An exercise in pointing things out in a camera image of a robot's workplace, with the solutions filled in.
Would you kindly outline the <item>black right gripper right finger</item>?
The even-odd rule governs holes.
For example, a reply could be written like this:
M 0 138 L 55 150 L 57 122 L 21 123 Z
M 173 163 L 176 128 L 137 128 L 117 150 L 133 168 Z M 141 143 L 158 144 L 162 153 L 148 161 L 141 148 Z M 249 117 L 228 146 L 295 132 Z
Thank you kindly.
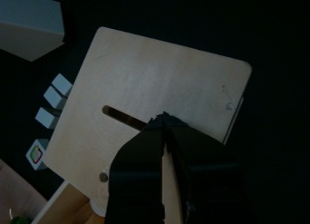
M 239 164 L 220 141 L 162 115 L 184 224 L 257 224 Z

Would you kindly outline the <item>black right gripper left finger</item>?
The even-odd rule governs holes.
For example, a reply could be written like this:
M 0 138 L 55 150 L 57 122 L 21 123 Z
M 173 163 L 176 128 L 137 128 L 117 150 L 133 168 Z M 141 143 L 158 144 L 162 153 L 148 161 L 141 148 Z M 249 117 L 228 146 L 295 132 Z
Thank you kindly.
M 164 224 L 161 131 L 157 116 L 116 153 L 109 165 L 105 224 Z

